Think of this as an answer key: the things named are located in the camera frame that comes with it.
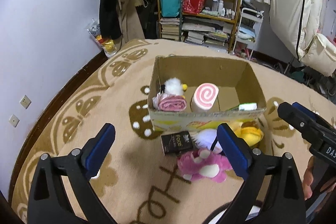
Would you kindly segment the person's right hand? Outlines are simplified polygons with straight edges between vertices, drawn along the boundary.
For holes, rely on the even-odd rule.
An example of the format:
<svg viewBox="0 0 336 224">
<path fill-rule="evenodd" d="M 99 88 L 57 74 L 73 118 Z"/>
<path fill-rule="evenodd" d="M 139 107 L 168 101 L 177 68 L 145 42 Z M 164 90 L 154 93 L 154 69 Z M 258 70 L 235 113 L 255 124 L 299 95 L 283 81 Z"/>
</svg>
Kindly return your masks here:
<svg viewBox="0 0 336 224">
<path fill-rule="evenodd" d="M 307 169 L 305 170 L 305 173 L 303 175 L 303 181 L 302 181 L 302 188 L 303 188 L 303 194 L 304 199 L 307 200 L 312 196 L 312 189 L 311 185 L 313 183 L 314 177 L 313 177 L 313 167 L 314 167 L 314 156 L 312 156 L 307 164 Z M 335 182 L 335 178 L 329 180 L 322 188 L 321 191 L 326 189 L 326 192 L 332 192 L 335 188 L 335 183 L 332 184 L 332 182 Z"/>
</svg>

